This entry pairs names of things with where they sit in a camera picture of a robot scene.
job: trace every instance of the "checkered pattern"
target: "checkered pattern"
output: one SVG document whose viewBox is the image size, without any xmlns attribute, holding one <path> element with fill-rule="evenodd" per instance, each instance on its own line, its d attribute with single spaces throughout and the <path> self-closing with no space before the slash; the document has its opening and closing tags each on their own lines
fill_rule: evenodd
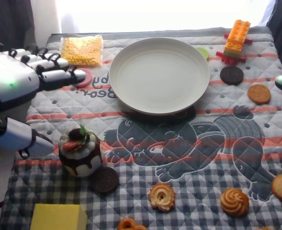
<svg viewBox="0 0 282 230">
<path fill-rule="evenodd" d="M 276 50 L 269 34 L 249 34 L 254 39 L 252 46 L 244 48 L 245 54 L 274 53 Z M 194 46 L 203 46 L 210 57 L 223 50 L 225 40 L 222 36 L 177 37 Z M 118 39 L 104 41 L 103 60 L 112 59 L 123 47 L 139 39 Z M 254 109 L 253 120 L 263 129 L 266 139 L 263 142 L 262 167 L 277 175 L 282 173 L 282 91 L 274 86 L 272 77 L 282 74 L 281 63 L 276 57 L 250 58 L 246 64 L 238 64 L 245 73 L 245 79 L 261 80 L 272 94 L 271 109 L 255 106 L 246 95 L 252 81 L 239 86 L 216 84 L 219 72 L 224 67 L 220 60 L 210 60 L 211 84 L 204 96 L 195 104 L 197 117 L 190 123 L 214 122 L 223 113 L 211 113 L 213 109 L 233 108 L 245 105 Z M 110 65 L 93 69 L 95 77 L 106 77 Z M 93 130 L 101 139 L 109 130 L 117 130 L 123 121 L 121 116 L 105 116 L 109 112 L 122 111 L 124 108 L 115 98 L 84 96 L 89 92 L 57 90 L 38 93 L 28 111 L 28 123 L 55 143 L 61 134 L 72 127 L 82 124 Z M 78 119 L 72 115 L 105 113 L 101 117 Z M 66 114 L 66 118 L 39 119 L 37 115 Z M 139 166 L 132 162 L 114 162 L 108 166 L 119 175 L 119 186 L 107 195 L 90 190 L 86 178 L 70 176 L 59 162 L 57 153 L 47 157 L 32 157 L 23 161 L 16 157 L 9 188 L 5 196 L 1 215 L 1 229 L 28 230 L 36 203 L 80 204 L 88 215 L 88 230 L 115 230 L 122 218 L 130 217 L 149 230 L 254 230 L 268 226 L 282 230 L 282 202 L 273 195 L 264 202 L 254 199 L 250 194 L 253 186 L 234 165 L 232 158 L 218 152 L 205 168 L 187 172 L 180 178 L 169 180 L 176 193 L 175 208 L 162 213 L 150 206 L 148 192 L 159 181 L 157 168 Z M 243 218 L 232 218 L 220 206 L 220 196 L 228 188 L 240 188 L 250 198 L 248 214 Z"/>
</svg>

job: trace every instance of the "quilted blanket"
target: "quilted blanket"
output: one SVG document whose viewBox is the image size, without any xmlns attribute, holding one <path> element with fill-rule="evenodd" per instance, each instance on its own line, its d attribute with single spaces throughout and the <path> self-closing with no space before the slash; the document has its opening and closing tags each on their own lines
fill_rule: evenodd
<svg viewBox="0 0 282 230">
<path fill-rule="evenodd" d="M 225 66 L 215 54 L 223 51 L 228 29 L 102 34 L 103 64 L 91 69 L 92 85 L 40 92 L 32 100 L 27 122 L 57 145 L 61 134 L 79 125 L 102 140 L 104 164 L 119 175 L 119 186 L 107 195 L 92 192 L 87 178 L 70 176 L 58 150 L 48 156 L 15 158 L 1 215 L 1 229 L 27 230 L 36 203 L 80 204 L 88 215 L 88 230 L 116 230 L 130 217 L 149 230 L 282 230 L 282 202 L 271 193 L 271 182 L 282 173 L 282 91 L 275 84 L 282 65 L 266 27 L 253 27 L 245 45 L 244 72 L 238 86 L 219 77 Z M 47 47 L 57 50 L 61 36 Z M 135 113 L 117 99 L 108 82 L 112 59 L 121 49 L 147 37 L 171 37 L 208 50 L 211 80 L 193 107 L 166 117 Z M 270 89 L 271 101 L 256 105 L 247 89 Z M 158 182 L 172 186 L 175 208 L 153 209 L 150 188 Z M 240 188 L 249 198 L 248 214 L 225 214 L 220 196 Z"/>
</svg>

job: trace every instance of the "white plate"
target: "white plate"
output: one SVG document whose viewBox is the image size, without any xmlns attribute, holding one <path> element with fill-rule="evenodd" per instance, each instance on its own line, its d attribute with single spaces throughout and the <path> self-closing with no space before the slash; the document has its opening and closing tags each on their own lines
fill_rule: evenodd
<svg viewBox="0 0 282 230">
<path fill-rule="evenodd" d="M 128 107 L 151 115 L 167 115 L 193 105 L 209 84 L 202 54 L 187 43 L 150 38 L 129 45 L 114 58 L 109 80 Z"/>
</svg>

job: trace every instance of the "black cookie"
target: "black cookie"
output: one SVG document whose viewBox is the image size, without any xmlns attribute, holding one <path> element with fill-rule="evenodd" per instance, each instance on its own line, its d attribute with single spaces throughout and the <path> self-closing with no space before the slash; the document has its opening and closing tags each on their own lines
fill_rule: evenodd
<svg viewBox="0 0 282 230">
<path fill-rule="evenodd" d="M 84 135 L 80 133 L 80 128 L 75 128 L 69 132 L 69 138 L 71 140 L 81 140 L 84 138 Z"/>
<path fill-rule="evenodd" d="M 118 185 L 118 173 L 112 168 L 101 167 L 91 176 L 91 188 L 98 193 L 108 193 Z"/>
<path fill-rule="evenodd" d="M 243 80 L 243 71 L 236 66 L 227 66 L 221 70 L 220 78 L 228 85 L 239 85 Z"/>
</svg>

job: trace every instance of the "plastic packet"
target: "plastic packet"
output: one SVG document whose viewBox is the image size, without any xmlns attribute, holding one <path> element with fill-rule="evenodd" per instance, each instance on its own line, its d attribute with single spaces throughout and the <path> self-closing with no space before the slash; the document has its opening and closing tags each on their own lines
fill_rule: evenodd
<svg viewBox="0 0 282 230">
<path fill-rule="evenodd" d="M 61 57 L 77 66 L 97 67 L 101 64 L 103 38 L 101 35 L 61 38 Z"/>
</svg>

